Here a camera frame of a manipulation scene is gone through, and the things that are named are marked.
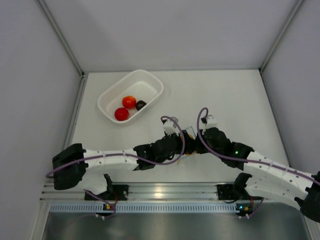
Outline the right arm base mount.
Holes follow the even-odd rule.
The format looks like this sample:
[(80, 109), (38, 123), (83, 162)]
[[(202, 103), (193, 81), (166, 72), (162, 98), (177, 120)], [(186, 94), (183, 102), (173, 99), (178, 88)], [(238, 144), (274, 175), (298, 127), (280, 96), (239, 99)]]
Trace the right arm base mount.
[(251, 196), (243, 187), (238, 187), (234, 184), (218, 184), (216, 187), (219, 200), (237, 201), (251, 199)]

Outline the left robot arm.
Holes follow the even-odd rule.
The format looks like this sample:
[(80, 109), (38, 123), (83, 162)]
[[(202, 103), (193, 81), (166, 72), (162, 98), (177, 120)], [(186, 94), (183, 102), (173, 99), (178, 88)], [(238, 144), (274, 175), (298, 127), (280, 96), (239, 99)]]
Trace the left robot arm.
[(113, 194), (111, 170), (146, 171), (179, 160), (187, 149), (187, 135), (171, 134), (154, 143), (121, 151), (98, 151), (75, 143), (52, 159), (54, 189), (78, 188), (109, 199)]

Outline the clear zip top bag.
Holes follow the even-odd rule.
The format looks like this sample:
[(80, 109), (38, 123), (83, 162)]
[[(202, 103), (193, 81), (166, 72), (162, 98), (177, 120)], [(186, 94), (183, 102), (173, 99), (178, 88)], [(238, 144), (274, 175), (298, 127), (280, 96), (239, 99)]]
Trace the clear zip top bag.
[[(186, 163), (186, 159), (191, 157), (196, 153), (196, 133), (192, 126), (189, 126), (182, 130), (184, 136), (184, 152), (183, 155), (177, 160), (176, 164), (184, 166)], [(175, 160), (181, 153), (182, 146), (183, 146), (183, 138), (181, 135), (178, 136), (177, 141), (177, 150), (175, 151), (173, 159)]]

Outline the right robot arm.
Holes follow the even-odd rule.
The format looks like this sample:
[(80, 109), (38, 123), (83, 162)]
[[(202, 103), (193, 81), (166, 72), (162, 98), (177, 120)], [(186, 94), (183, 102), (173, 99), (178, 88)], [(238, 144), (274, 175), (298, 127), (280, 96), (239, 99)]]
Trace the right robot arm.
[(198, 154), (211, 153), (241, 173), (233, 184), (235, 196), (274, 200), (320, 221), (320, 175), (293, 169), (264, 157), (252, 147), (232, 142), (216, 127), (197, 129)]

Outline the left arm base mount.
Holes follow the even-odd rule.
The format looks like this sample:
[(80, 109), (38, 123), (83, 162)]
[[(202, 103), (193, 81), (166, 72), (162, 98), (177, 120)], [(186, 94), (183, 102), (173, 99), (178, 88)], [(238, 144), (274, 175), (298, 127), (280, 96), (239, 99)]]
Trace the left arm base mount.
[(107, 186), (103, 190), (99, 190), (98, 194), (93, 191), (89, 191), (85, 189), (84, 199), (86, 201), (127, 201), (127, 194), (129, 192), (129, 185), (127, 184), (112, 184), (111, 186)]

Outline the dark fake food piece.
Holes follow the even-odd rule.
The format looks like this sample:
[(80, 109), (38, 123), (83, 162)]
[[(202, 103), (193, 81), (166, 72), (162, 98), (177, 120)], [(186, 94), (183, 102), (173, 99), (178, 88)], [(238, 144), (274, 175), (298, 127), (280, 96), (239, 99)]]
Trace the dark fake food piece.
[(145, 101), (139, 100), (139, 101), (137, 101), (136, 104), (135, 104), (135, 109), (136, 109), (137, 111), (140, 111), (146, 104), (147, 104), (147, 103), (146, 103)]

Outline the orange red fake tomato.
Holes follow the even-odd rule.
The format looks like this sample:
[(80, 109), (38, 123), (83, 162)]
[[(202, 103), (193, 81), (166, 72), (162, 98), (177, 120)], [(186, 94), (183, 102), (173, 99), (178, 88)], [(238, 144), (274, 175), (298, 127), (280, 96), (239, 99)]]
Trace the orange red fake tomato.
[(136, 98), (131, 96), (131, 95), (128, 95), (128, 96), (125, 96), (123, 99), (122, 99), (122, 106), (126, 109), (134, 109), (135, 106), (136, 106)]

